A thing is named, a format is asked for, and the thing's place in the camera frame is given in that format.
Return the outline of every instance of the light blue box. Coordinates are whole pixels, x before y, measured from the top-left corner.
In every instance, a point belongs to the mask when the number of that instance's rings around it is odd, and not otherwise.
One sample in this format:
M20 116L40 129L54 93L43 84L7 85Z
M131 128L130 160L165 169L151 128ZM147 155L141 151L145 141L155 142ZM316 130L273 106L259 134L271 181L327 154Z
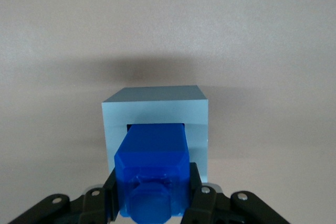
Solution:
M190 162L207 182L208 100L198 86L124 88L102 103L109 170L129 124L184 123Z

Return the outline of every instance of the blue plastic block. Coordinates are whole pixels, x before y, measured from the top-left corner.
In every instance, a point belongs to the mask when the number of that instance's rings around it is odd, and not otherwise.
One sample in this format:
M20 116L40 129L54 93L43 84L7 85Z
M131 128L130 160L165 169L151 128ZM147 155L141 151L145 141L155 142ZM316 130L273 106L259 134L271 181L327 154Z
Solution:
M190 204L190 159L184 125L134 124L115 157L120 214L165 223Z
M198 86L124 88L102 103L109 171L128 124L184 123L190 162L207 182L208 100Z

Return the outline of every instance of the beige background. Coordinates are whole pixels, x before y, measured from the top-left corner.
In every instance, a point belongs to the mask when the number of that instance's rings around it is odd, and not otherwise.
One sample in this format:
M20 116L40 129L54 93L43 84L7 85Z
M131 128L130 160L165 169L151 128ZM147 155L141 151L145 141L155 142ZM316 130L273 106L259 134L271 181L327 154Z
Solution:
M0 0L0 223L105 181L104 99L183 84L210 182L335 223L335 52L336 0Z

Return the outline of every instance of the box top face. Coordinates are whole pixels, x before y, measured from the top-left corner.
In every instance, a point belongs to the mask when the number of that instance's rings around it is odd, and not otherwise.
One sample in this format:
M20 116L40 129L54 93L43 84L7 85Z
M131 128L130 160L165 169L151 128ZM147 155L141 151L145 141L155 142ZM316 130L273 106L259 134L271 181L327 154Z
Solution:
M104 102L206 100L198 86L124 88Z

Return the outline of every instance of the metal screw head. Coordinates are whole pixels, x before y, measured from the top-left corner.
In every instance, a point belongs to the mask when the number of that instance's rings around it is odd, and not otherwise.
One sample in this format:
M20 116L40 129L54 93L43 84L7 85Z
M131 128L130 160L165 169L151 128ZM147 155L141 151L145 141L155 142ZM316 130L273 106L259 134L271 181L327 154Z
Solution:
M206 187L206 186L203 186L203 187L201 188L201 191L202 191L202 193L204 193L204 194L208 194L208 193L210 193L210 188L208 188L208 187Z
M98 191L98 190L95 190L91 193L92 196L97 196L99 194L100 194L100 191Z
M244 194L244 193L239 193L239 194L237 195L237 197L238 197L238 199L240 199L240 200L247 200L247 199L248 199L247 195Z
M62 201L62 198L58 197L58 198L56 198L56 199L53 199L53 200L52 200L52 203L53 203L53 204L57 204L57 203L60 203L61 201Z

